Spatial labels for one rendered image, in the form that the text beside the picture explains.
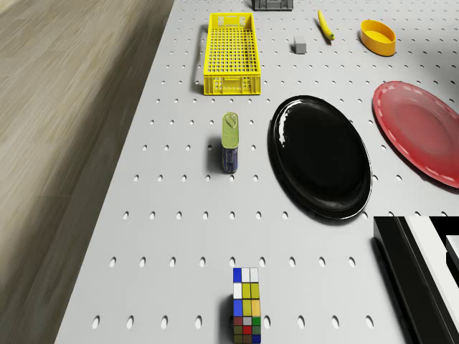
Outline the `black plate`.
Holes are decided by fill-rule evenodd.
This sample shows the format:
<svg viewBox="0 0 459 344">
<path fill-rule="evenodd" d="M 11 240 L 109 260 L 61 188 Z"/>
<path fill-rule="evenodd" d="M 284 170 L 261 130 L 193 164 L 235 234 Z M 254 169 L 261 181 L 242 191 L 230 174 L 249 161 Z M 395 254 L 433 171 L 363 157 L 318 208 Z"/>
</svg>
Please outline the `black plate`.
<svg viewBox="0 0 459 344">
<path fill-rule="evenodd" d="M 372 169 L 364 141 L 329 102 L 296 95 L 279 104 L 270 121 L 268 151 L 280 185 L 304 209 L 345 220 L 368 203 Z"/>
</svg>

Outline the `yellow bowl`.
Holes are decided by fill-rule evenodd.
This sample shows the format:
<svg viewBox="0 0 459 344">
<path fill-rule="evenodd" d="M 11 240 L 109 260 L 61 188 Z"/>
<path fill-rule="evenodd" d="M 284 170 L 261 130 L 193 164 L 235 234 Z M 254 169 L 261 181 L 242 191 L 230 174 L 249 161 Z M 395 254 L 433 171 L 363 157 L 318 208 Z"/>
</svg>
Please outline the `yellow bowl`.
<svg viewBox="0 0 459 344">
<path fill-rule="evenodd" d="M 396 52 L 396 34 L 380 21 L 364 20 L 361 23 L 360 39 L 375 54 L 389 57 Z"/>
</svg>

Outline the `dark grey basket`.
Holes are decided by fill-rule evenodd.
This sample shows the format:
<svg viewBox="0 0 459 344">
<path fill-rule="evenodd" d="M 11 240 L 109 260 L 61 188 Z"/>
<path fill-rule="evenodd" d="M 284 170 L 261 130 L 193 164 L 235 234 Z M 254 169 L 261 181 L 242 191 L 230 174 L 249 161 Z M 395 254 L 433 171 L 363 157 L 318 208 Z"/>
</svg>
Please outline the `dark grey basket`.
<svg viewBox="0 0 459 344">
<path fill-rule="evenodd" d="M 292 11 L 293 0 L 251 0 L 254 11 Z"/>
</svg>

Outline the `red plate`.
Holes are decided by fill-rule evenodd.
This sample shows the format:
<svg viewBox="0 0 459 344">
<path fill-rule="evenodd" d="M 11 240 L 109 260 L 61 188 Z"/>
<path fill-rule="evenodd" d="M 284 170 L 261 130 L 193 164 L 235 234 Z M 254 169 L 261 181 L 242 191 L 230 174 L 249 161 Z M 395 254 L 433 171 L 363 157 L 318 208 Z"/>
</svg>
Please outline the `red plate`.
<svg viewBox="0 0 459 344">
<path fill-rule="evenodd" d="M 429 177 L 459 188 L 459 114 L 420 87 L 391 81 L 372 98 L 375 117 L 392 145 Z"/>
</svg>

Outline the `puzzle cube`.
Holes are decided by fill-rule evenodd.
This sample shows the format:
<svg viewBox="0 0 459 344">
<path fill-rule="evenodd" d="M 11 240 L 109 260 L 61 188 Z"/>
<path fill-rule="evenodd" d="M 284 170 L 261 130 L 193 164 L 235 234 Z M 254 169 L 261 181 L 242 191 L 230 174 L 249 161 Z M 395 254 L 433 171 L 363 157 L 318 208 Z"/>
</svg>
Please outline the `puzzle cube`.
<svg viewBox="0 0 459 344">
<path fill-rule="evenodd" d="M 257 267 L 233 269 L 234 344 L 261 344 L 260 281 Z"/>
</svg>

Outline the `banana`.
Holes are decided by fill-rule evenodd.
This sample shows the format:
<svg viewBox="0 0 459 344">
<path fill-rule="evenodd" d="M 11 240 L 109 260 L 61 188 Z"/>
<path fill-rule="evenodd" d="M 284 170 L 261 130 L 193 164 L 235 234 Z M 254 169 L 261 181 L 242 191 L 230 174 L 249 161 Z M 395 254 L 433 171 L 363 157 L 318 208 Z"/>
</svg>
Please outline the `banana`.
<svg viewBox="0 0 459 344">
<path fill-rule="evenodd" d="M 328 40 L 333 41 L 334 40 L 334 33 L 328 27 L 326 19 L 325 19 L 325 17 L 324 17 L 324 15 L 323 15 L 321 10 L 318 10 L 318 20 L 319 20 L 319 24 L 320 24 L 321 30 L 322 30 L 323 34 L 325 35 L 325 37 Z"/>
</svg>

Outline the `yellow basket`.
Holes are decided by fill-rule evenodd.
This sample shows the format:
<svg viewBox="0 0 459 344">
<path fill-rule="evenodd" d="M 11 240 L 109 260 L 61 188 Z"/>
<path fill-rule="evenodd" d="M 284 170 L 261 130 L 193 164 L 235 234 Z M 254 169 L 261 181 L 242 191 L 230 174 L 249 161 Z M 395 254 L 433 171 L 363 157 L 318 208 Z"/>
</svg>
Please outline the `yellow basket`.
<svg viewBox="0 0 459 344">
<path fill-rule="evenodd" d="M 259 95 L 261 70 L 254 15 L 211 13 L 204 57 L 205 95 Z"/>
</svg>

